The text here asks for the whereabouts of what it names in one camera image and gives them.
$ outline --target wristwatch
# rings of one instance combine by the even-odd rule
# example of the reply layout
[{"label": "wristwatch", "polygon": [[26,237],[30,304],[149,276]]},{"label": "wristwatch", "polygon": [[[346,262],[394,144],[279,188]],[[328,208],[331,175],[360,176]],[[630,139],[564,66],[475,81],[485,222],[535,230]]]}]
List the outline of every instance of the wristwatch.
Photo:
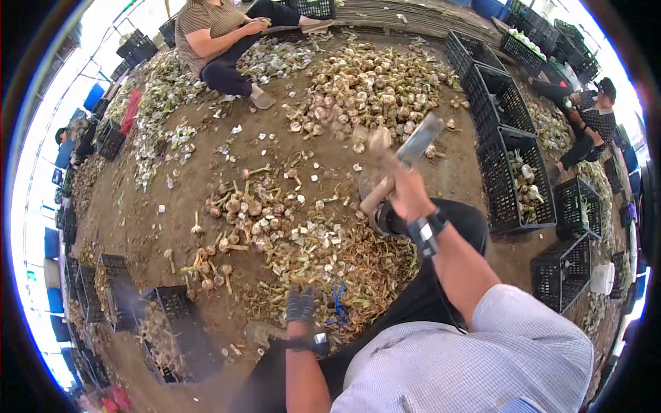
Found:
[{"label": "wristwatch", "polygon": [[285,340],[285,348],[294,352],[313,352],[320,356],[327,356],[331,351],[326,332],[314,333],[312,337],[298,336]]},{"label": "wristwatch", "polygon": [[423,258],[436,255],[438,252],[436,235],[446,226],[447,217],[439,208],[436,208],[431,215],[418,218],[407,226],[411,240],[418,247]]}]

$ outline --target wooden handle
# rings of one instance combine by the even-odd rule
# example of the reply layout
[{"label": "wooden handle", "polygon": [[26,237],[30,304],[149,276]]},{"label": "wooden handle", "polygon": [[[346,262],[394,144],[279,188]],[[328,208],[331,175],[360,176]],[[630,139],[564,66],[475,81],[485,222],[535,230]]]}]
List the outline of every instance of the wooden handle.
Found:
[{"label": "wooden handle", "polygon": [[395,189],[395,179],[386,176],[360,203],[360,210],[364,214],[371,213],[377,205]]}]

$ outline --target hand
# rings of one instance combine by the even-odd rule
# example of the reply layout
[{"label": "hand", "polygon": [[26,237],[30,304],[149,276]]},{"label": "hand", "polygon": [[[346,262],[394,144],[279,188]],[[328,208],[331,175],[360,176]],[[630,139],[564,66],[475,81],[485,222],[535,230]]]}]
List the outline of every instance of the hand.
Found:
[{"label": "hand", "polygon": [[436,206],[427,196],[417,170],[406,170],[399,162],[391,170],[395,178],[395,190],[390,195],[390,202],[401,219],[409,224],[434,212]]},{"label": "hand", "polygon": [[242,29],[245,31],[246,35],[250,35],[257,34],[262,30],[266,30],[267,27],[268,24],[264,23],[263,21],[252,21],[242,27]]},{"label": "hand", "polygon": [[312,325],[315,312],[315,295],[312,287],[299,291],[298,285],[290,287],[287,297],[287,323],[299,321],[306,325]]},{"label": "hand", "polygon": [[574,123],[578,123],[581,121],[580,113],[578,113],[576,109],[570,110],[569,113],[567,114],[567,118],[569,118],[569,120]]}]

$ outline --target blue string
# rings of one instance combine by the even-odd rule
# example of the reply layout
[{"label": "blue string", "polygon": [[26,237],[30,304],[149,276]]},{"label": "blue string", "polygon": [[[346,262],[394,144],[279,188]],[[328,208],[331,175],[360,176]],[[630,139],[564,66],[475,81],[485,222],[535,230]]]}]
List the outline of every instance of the blue string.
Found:
[{"label": "blue string", "polygon": [[340,297],[342,297],[342,293],[344,292],[344,282],[340,284],[340,287],[338,288],[337,285],[332,288],[332,299],[335,302],[335,312],[337,313],[338,317],[336,320],[328,320],[326,324],[340,324],[342,326],[346,326],[349,324],[349,316],[347,315],[346,311],[344,310],[344,307],[342,306],[342,303],[340,303]]}]

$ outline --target black pants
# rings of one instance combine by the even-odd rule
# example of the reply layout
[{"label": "black pants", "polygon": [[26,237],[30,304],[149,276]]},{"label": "black pants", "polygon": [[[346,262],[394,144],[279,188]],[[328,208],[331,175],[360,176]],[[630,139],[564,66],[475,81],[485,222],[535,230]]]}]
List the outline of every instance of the black pants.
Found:
[{"label": "black pants", "polygon": [[[271,0],[257,0],[246,13],[251,19],[268,17],[273,26],[298,26],[301,15],[289,7]],[[234,43],[225,53],[212,60],[202,69],[202,80],[210,89],[220,93],[249,96],[252,92],[251,80],[237,71],[237,60],[258,39],[260,34],[245,36]]]},{"label": "black pants", "polygon": [[[488,228],[482,213],[458,202],[437,198],[432,198],[432,201],[443,210],[459,234],[484,256]],[[404,221],[393,211],[390,203],[386,203],[381,210],[379,228],[392,235],[408,235]],[[467,329],[459,311],[447,300],[431,260],[423,261],[418,275],[365,334],[319,362],[331,400],[342,392],[346,370],[360,349],[386,328],[411,321],[442,322]],[[285,378],[285,349],[282,341],[271,341],[268,351],[232,400],[229,411],[285,412]]]},{"label": "black pants", "polygon": [[[537,91],[540,95],[548,98],[555,106],[562,111],[565,116],[569,113],[569,110],[563,105],[563,98],[572,94],[571,89],[568,87],[552,85],[550,83],[541,82],[537,79],[533,80],[533,89]],[[570,167],[573,167],[580,161],[586,160],[588,162],[594,162],[599,159],[599,155],[594,152],[594,141],[591,137],[585,134],[578,125],[573,122],[569,122],[569,125],[574,130],[574,135],[576,136],[576,142],[565,153],[560,157],[560,162],[563,163],[565,170],[568,170]]]}]

